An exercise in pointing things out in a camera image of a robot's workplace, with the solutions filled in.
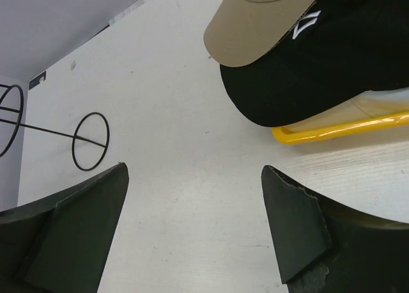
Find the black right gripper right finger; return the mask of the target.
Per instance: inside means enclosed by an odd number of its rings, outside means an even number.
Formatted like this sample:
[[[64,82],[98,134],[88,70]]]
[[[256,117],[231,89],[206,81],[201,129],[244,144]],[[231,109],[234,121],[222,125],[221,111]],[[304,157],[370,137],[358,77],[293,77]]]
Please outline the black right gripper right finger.
[[[343,205],[273,166],[261,172],[282,284],[290,292],[407,292],[408,224]]]

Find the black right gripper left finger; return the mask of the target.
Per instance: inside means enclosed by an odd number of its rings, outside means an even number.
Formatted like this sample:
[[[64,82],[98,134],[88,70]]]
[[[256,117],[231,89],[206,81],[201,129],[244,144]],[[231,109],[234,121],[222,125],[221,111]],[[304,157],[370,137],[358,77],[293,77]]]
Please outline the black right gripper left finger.
[[[1,292],[97,292],[129,183],[123,162],[1,212]]]

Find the black baseball cap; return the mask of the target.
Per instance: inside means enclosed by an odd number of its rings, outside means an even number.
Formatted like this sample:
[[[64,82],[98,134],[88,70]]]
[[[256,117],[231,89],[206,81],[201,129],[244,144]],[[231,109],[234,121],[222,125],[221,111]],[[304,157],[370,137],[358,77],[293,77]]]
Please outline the black baseball cap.
[[[297,123],[365,91],[408,86],[408,0],[317,0],[279,44],[220,67],[236,108],[264,127]]]

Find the beige baseball cap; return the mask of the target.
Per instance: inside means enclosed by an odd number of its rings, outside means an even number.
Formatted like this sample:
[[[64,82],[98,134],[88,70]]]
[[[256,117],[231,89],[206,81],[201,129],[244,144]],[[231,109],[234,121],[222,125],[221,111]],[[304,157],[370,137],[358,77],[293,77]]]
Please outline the beige baseball cap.
[[[255,62],[280,42],[316,0],[223,0],[203,40],[227,67]]]

